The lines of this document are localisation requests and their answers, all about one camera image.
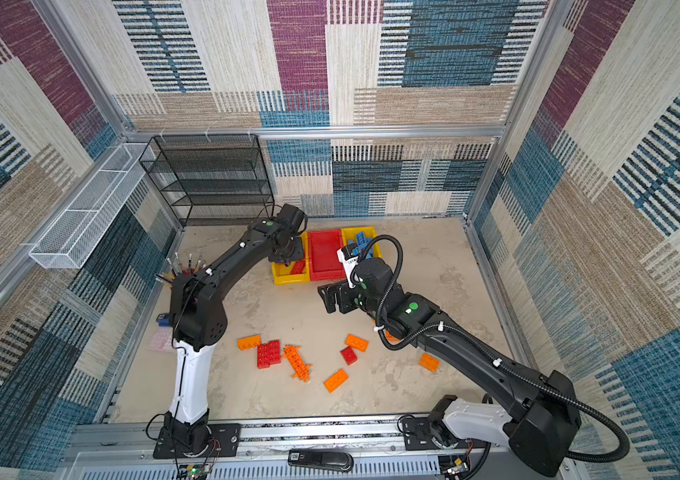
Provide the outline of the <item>blue lego brick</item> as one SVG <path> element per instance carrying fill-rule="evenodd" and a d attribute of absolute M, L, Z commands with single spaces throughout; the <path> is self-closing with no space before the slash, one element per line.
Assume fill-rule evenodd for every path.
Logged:
<path fill-rule="evenodd" d="M 352 254 L 357 256 L 366 248 L 372 239 L 373 237 L 369 237 L 364 230 L 359 230 L 357 232 L 351 232 L 348 234 L 346 244 L 354 245 Z"/>

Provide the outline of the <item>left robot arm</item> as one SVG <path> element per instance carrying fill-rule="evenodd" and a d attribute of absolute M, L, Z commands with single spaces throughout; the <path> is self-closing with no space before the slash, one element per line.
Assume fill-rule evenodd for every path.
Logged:
<path fill-rule="evenodd" d="M 172 281 L 169 315 L 177 371 L 172 402 L 156 439 L 156 459 L 198 458 L 212 451 L 208 384 L 216 345 L 228 327 L 224 300 L 262 260 L 303 259 L 301 235 L 306 223 L 300 208 L 286 204 L 276 216 L 253 221 L 208 267 L 178 274 Z"/>

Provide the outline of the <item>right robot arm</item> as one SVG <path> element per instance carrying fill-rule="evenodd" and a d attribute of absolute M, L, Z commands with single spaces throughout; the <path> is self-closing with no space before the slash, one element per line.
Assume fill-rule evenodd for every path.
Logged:
<path fill-rule="evenodd" d="M 409 346 L 446 361 L 481 387 L 500 407 L 480 414 L 477 405 L 444 396 L 429 416 L 435 442 L 451 446 L 480 440 L 508 447 L 540 475 L 553 477 L 565 459 L 607 464 L 630 451 L 626 432 L 597 409 L 579 401 L 572 381 L 559 371 L 545 375 L 500 353 L 469 333 L 440 306 L 405 291 L 399 276 L 404 252 L 392 235 L 379 235 L 365 247 L 351 243 L 336 252 L 346 278 L 318 292 L 329 313 L 361 310 L 375 322 L 383 346 Z M 578 452 L 571 445 L 589 416 L 611 431 L 617 445 L 603 453 Z"/>

